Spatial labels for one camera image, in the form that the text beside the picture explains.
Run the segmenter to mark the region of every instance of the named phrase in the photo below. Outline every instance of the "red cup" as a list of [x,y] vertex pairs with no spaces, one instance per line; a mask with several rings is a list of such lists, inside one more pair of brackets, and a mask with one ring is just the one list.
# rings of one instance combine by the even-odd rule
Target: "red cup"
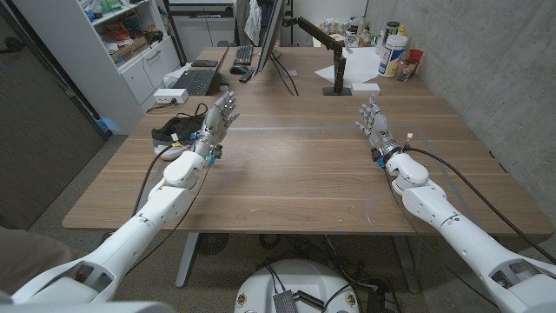
[[419,67],[420,64],[421,57],[423,57],[423,51],[417,49],[411,49],[409,51],[409,57],[407,59],[411,61],[415,61],[417,63],[417,65],[415,65],[415,70],[411,72],[411,75],[409,75],[410,77],[412,77],[417,71],[417,68]]

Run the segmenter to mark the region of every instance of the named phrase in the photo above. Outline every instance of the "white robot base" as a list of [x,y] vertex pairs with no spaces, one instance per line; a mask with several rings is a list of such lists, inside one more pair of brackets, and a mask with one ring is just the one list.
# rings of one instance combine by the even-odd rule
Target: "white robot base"
[[[326,303],[334,293],[348,284],[344,278],[330,268],[313,261],[281,260],[270,264],[270,267],[284,284],[285,290],[291,290],[294,294],[298,291],[305,292],[323,303]],[[267,268],[257,270],[248,278],[237,292],[234,313],[276,312],[273,301],[275,287],[272,278],[272,274]],[[276,278],[275,286],[279,293],[283,292]],[[354,295],[351,286],[345,288],[330,302],[327,312],[358,313],[359,304],[355,301]],[[295,307],[298,313],[321,312],[300,300],[295,301]]]

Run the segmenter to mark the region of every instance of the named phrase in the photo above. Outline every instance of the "wooden tabletop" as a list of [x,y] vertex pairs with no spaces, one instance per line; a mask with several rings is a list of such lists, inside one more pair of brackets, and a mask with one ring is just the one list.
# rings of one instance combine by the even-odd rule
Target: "wooden tabletop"
[[[218,48],[207,48],[200,59]],[[228,69],[235,55],[229,48],[222,76],[236,93],[234,122],[222,142],[223,156],[208,173],[202,191],[179,226],[198,232],[414,234],[387,185],[383,170],[373,163],[370,144],[354,127],[366,97],[324,97],[331,83],[314,71],[332,63],[323,48],[281,48],[280,61],[295,77],[299,97],[285,89],[272,63],[248,83]],[[498,165],[488,150],[441,97],[413,77],[405,83],[377,77],[374,97],[398,142],[414,133],[415,148],[444,158],[475,185],[525,233],[550,235],[553,227],[531,198]],[[198,103],[212,105],[217,97],[190,97],[185,104],[148,114],[63,220],[71,229],[113,230],[132,211],[142,179],[154,155],[150,131],[178,112],[193,113]],[[513,235],[460,179],[431,158],[410,152],[450,202],[487,232]],[[167,163],[151,173],[152,186]],[[424,234],[429,225],[410,217]]]

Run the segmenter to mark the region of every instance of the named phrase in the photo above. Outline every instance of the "gray carpet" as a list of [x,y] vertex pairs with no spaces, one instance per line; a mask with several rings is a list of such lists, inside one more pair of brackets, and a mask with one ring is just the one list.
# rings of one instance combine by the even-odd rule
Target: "gray carpet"
[[[66,230],[62,220],[96,175],[114,155],[126,137],[112,136],[98,151],[69,186],[30,228],[31,232],[50,236],[73,248],[92,251],[99,244],[102,232]],[[168,232],[159,234],[147,251],[161,242]],[[168,303],[180,312],[230,312],[234,309],[237,290],[255,272],[255,266],[267,258],[290,258],[295,250],[286,240],[272,250],[259,244],[258,235],[231,234],[224,251],[216,256],[197,256],[188,285],[177,289],[174,285],[178,262],[187,234],[174,233],[152,256],[126,276],[116,294],[116,300],[152,300]],[[306,236],[313,243],[322,243],[322,236]],[[340,255],[350,261],[364,262],[370,275],[389,278],[395,288],[403,312],[482,312],[496,311],[484,305],[484,300],[454,279],[431,258],[430,252],[413,238],[415,262],[420,270],[419,294],[407,292],[398,258],[391,238],[386,236],[331,236]],[[428,238],[442,257],[473,286],[481,288],[477,278],[462,264],[442,239]],[[365,307],[367,293],[358,290]]]

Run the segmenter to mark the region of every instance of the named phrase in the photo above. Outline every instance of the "table leg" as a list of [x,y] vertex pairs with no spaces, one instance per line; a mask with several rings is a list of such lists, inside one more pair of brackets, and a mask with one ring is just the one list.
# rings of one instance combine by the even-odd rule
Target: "table leg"
[[183,288],[186,285],[189,270],[193,265],[193,257],[195,256],[195,246],[197,245],[198,237],[199,233],[188,233],[188,237],[185,240],[180,269],[177,271],[177,277],[175,278],[175,286],[177,288]]
[[394,236],[393,239],[396,252],[398,252],[398,257],[400,258],[403,275],[406,278],[407,289],[409,292],[418,293],[420,291],[419,281],[415,273],[414,261],[411,258],[407,238],[405,236]]

